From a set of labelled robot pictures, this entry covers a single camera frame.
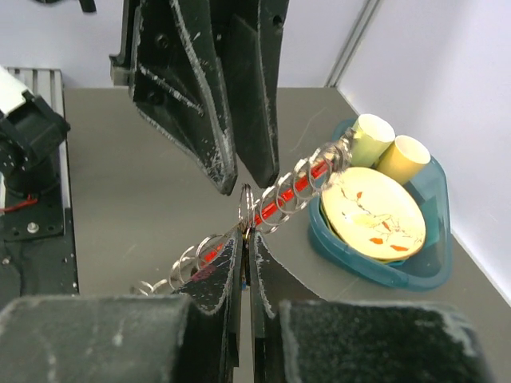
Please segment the teal plastic bowl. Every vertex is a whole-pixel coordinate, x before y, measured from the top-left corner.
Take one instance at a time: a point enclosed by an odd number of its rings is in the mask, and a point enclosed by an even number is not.
[[[334,132],[338,140],[355,119],[345,120]],[[319,198],[309,204],[309,239],[318,254],[335,265],[384,286],[411,291],[428,291],[445,283],[453,269],[449,199],[446,174],[431,157],[404,188],[414,197],[426,221],[424,247],[404,263],[383,264],[349,247],[332,233],[319,211]]]

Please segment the black foam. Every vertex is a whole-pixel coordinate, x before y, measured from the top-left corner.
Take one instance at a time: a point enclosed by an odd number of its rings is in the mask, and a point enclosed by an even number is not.
[[[287,381],[491,381],[473,331],[452,310],[285,302]]]

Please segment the coiled spring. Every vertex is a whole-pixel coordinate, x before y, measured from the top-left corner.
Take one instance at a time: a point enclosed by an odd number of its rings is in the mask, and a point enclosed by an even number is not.
[[[330,186],[328,180],[332,174],[343,172],[350,166],[353,140],[354,132],[350,128],[339,141],[325,144],[316,149],[312,156],[298,161],[292,172],[280,177],[257,200],[254,200],[250,185],[244,184],[236,226],[245,232],[250,227],[264,225],[265,228],[261,229],[263,234],[275,232],[293,214],[302,211],[311,199]],[[163,294],[168,288],[170,292],[176,290],[215,258],[223,246],[223,237],[210,235],[198,245],[189,247],[174,262],[167,278],[154,284],[140,281],[138,286],[132,288],[132,292],[152,295]]]

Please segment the paper cup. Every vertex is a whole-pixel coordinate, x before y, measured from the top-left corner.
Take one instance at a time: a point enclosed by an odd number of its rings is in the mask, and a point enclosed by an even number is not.
[[[373,114],[361,114],[355,122],[351,166],[369,168],[389,148],[396,134],[392,126]]]
[[[430,151],[423,144],[410,136],[397,136],[383,154],[376,170],[403,185],[430,161]]]

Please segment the gray tabletop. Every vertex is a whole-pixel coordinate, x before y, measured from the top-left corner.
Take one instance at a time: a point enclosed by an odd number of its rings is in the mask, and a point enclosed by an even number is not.
[[[355,116],[334,89],[281,89],[278,106],[282,171],[328,140],[341,120]],[[184,153],[138,116],[124,89],[67,90],[65,111],[72,125],[69,161],[83,294],[123,294],[137,280],[164,278],[182,251],[236,221],[239,189],[231,197],[218,195]],[[240,164],[238,182],[246,181],[254,184]],[[454,304],[476,326],[499,381],[511,378],[511,309],[457,244],[451,280],[414,294],[333,266],[312,250],[307,227],[304,211],[267,240],[275,257],[318,295]],[[252,358],[246,342],[242,354],[236,379],[245,382]]]

